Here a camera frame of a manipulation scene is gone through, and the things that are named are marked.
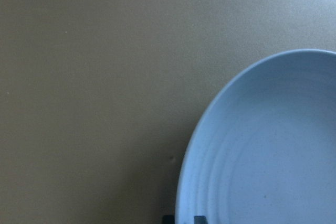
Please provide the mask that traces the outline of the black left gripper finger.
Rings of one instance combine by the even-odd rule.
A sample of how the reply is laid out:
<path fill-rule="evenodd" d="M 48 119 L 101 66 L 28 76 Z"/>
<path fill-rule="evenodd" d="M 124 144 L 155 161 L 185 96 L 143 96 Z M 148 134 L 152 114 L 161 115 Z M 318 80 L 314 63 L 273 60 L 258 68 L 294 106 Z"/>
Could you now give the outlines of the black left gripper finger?
<path fill-rule="evenodd" d="M 205 216 L 194 216 L 194 224 L 207 224 Z"/>

